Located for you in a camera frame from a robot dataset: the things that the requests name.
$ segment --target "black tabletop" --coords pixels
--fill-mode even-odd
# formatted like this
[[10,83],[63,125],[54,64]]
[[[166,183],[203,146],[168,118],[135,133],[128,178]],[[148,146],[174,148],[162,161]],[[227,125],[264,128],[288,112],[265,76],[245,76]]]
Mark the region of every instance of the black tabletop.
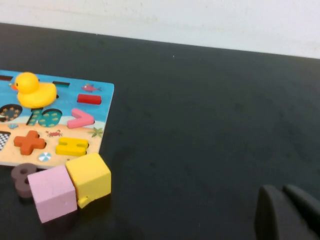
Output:
[[51,235],[0,167],[1,239],[248,240],[261,185],[320,199],[320,60],[0,24],[0,69],[115,86],[111,197]]

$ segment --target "checkered pattern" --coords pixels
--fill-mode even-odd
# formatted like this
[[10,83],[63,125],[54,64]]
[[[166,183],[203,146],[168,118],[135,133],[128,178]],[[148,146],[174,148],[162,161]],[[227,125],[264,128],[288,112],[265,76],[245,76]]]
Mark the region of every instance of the checkered pattern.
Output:
[[4,146],[6,145],[9,137],[10,137],[10,133],[9,133],[9,132],[0,131],[0,151],[1,151],[1,150],[4,148]]

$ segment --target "shell illustration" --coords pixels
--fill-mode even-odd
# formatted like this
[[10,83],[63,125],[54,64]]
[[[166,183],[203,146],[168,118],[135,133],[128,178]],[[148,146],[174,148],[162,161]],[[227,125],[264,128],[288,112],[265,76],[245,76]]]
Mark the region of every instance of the shell illustration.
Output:
[[15,124],[15,123],[9,124],[9,128],[10,128],[10,129],[15,129],[15,128],[17,128],[17,127],[19,127],[18,124]]
[[41,162],[46,162],[46,161],[49,161],[51,158],[51,153],[49,152],[43,152],[39,155],[38,159],[41,161]]

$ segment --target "rubber duck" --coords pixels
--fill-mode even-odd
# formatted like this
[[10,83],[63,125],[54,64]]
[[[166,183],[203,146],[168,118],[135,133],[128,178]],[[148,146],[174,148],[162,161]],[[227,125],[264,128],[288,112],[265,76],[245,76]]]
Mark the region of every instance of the rubber duck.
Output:
[[18,91],[17,99],[25,108],[44,108],[57,99],[56,85],[39,82],[38,77],[31,72],[20,73],[11,87]]

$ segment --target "fish illustration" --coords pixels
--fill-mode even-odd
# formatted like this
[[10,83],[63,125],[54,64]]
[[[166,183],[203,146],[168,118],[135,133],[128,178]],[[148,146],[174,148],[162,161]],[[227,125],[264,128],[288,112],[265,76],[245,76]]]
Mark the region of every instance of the fish illustration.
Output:
[[93,84],[86,84],[85,86],[82,86],[81,88],[82,88],[82,90],[85,90],[86,92],[89,92],[89,93],[92,93],[97,90],[101,91],[101,87],[96,88],[96,87],[94,87]]

